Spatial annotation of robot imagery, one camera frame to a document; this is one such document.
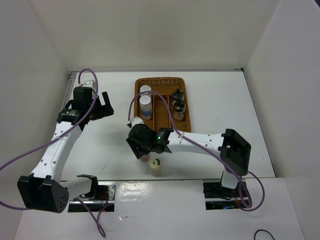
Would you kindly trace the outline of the black lid pepper jar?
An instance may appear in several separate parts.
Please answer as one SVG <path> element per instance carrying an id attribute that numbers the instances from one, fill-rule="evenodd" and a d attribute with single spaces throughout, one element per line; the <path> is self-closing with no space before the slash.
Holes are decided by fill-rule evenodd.
<path id="1" fill-rule="evenodd" d="M 173 103 L 183 102 L 185 99 L 185 94 L 181 89 L 178 88 L 172 93 L 172 99 L 173 99 Z"/>

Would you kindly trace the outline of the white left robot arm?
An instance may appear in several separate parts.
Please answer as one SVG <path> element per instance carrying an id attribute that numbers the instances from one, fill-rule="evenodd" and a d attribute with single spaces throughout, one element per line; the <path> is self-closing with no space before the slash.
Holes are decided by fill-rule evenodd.
<path id="1" fill-rule="evenodd" d="M 96 93 L 93 80 L 73 89 L 73 98 L 58 115 L 53 142 L 31 173 L 17 182 L 26 208 L 61 213 L 69 201 L 79 196 L 94 200 L 102 193 L 103 188 L 93 175 L 80 174 L 73 180 L 61 181 L 66 161 L 85 126 L 114 114 L 107 92 L 102 93 L 105 104 L 101 104 Z"/>

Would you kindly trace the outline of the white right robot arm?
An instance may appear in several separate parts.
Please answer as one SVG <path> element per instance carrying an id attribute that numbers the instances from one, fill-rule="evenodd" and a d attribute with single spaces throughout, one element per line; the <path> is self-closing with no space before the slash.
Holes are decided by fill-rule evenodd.
<path id="1" fill-rule="evenodd" d="M 231 196 L 241 177 L 248 174 L 252 146 L 234 129 L 224 133 L 200 134 L 177 132 L 172 128 L 161 128 L 158 132 L 145 124 L 131 127 L 126 142 L 137 159 L 149 153 L 195 153 L 210 155 L 223 166 L 219 191 Z"/>

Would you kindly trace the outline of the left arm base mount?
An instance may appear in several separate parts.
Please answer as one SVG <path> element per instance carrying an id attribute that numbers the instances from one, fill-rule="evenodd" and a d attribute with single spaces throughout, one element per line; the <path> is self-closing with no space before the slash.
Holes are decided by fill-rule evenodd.
<path id="1" fill-rule="evenodd" d="M 85 194 L 77 196 L 93 212 L 114 212 L 117 183 L 115 181 L 98 181 L 98 192 L 95 196 L 86 196 Z M 84 213 L 86 208 L 76 199 L 70 199 L 68 213 Z"/>

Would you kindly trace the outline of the pink lid spice jar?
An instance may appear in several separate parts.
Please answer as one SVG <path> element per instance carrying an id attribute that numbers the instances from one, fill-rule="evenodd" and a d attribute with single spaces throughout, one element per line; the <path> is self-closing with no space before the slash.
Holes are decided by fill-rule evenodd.
<path id="1" fill-rule="evenodd" d="M 151 155 L 150 154 L 147 154 L 147 155 L 143 155 L 139 161 L 142 162 L 142 163 L 146 163 L 148 162 L 149 160 L 151 159 Z"/>

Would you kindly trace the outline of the yellow lid spice jar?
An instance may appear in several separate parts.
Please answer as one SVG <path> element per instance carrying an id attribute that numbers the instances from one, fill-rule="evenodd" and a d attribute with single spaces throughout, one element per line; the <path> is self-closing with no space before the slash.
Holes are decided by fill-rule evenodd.
<path id="1" fill-rule="evenodd" d="M 149 171 L 150 174 L 154 177 L 160 174 L 161 170 L 161 161 L 158 158 L 153 158 L 149 161 Z"/>

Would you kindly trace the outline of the black lid spice jar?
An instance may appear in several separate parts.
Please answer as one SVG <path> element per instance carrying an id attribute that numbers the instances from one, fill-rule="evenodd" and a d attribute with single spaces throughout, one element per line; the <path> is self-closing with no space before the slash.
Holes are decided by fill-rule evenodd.
<path id="1" fill-rule="evenodd" d="M 176 101 L 173 105 L 173 118 L 180 122 L 185 118 L 186 106 L 183 101 Z"/>

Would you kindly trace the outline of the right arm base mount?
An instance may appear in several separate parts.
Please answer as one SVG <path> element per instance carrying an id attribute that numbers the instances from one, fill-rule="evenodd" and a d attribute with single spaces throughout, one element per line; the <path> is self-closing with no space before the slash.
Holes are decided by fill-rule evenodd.
<path id="1" fill-rule="evenodd" d="M 223 187 L 218 181 L 204 181 L 203 194 L 207 211 L 246 208 L 242 204 L 238 186 L 235 189 L 229 189 Z"/>

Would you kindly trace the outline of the blue label silver cap bottle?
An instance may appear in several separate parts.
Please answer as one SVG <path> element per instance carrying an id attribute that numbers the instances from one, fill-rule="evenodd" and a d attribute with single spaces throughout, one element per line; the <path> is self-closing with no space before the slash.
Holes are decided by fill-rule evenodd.
<path id="1" fill-rule="evenodd" d="M 150 98 L 152 97 L 151 90 L 152 88 L 149 85 L 142 85 L 140 87 L 140 96 L 149 96 Z"/>

